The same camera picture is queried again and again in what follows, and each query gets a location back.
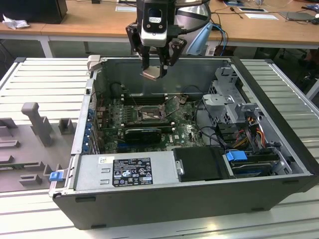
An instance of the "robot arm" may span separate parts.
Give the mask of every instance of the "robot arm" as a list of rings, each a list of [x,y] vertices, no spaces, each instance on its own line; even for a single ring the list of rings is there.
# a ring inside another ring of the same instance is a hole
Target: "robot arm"
[[[176,0],[137,0],[137,21],[126,27],[132,49],[142,59],[143,76],[156,80],[166,75],[168,66],[173,66],[182,54],[187,42],[179,38],[204,27],[210,20],[208,0],[183,1]],[[207,21],[193,29],[182,29],[174,25],[177,7],[205,4],[209,13]],[[150,66],[151,47],[159,55],[160,66]]]

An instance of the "warning label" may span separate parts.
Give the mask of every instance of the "warning label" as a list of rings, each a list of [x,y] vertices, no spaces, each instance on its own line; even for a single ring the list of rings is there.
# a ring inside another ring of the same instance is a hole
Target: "warning label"
[[[151,159],[115,159],[112,184],[114,187],[153,184]]]

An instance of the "workbench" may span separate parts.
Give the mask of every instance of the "workbench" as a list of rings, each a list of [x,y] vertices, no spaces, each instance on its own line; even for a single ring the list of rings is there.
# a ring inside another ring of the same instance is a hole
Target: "workbench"
[[[264,3],[284,6],[287,1],[265,0]],[[116,2],[91,4],[91,1],[67,0],[68,12],[61,24],[31,23],[31,27],[17,30],[0,24],[0,39],[38,40],[45,57],[54,57],[50,41],[129,42],[125,27],[136,20],[136,12],[115,11],[117,5],[126,6]],[[296,1],[283,8],[262,5],[268,11],[299,11],[302,6],[305,6],[304,2]],[[210,8],[213,12],[225,8],[225,5],[211,0]],[[217,12],[233,13],[229,8]],[[303,49],[319,47],[318,26],[285,22],[278,13],[273,15],[279,20],[249,19],[244,14],[241,19],[237,14],[221,14],[222,27],[229,36],[227,45]],[[218,22],[216,14],[213,15],[213,20]],[[212,32],[208,45],[214,47],[220,39],[218,31]]]

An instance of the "green circuit board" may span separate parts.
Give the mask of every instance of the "green circuit board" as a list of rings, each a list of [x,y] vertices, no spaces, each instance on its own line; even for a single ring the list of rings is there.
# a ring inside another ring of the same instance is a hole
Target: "green circuit board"
[[[179,97],[176,97],[164,106],[125,106],[120,100],[113,100],[108,105],[107,126],[101,128],[105,153],[170,151],[175,147],[204,146],[205,144],[193,121],[197,105],[192,102],[180,104],[179,99]],[[174,130],[167,133],[163,131],[160,143],[150,145],[127,144],[124,139],[126,128],[123,128],[123,124],[139,122],[141,119],[147,120],[147,122],[158,120],[174,122]]]

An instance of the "paper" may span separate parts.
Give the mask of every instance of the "paper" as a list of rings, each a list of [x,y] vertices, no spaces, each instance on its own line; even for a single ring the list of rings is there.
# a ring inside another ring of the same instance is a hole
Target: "paper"
[[[5,15],[3,15],[3,21],[2,23],[6,25],[9,28],[16,29],[16,28],[23,28],[23,27],[29,27],[28,23],[25,20],[13,20]]]
[[[274,15],[269,14],[254,14],[254,13],[245,13],[248,18],[252,19],[266,19],[266,20],[279,20]]]
[[[130,6],[117,6],[115,8],[115,11],[129,11],[129,12],[135,12],[136,7],[130,7]]]

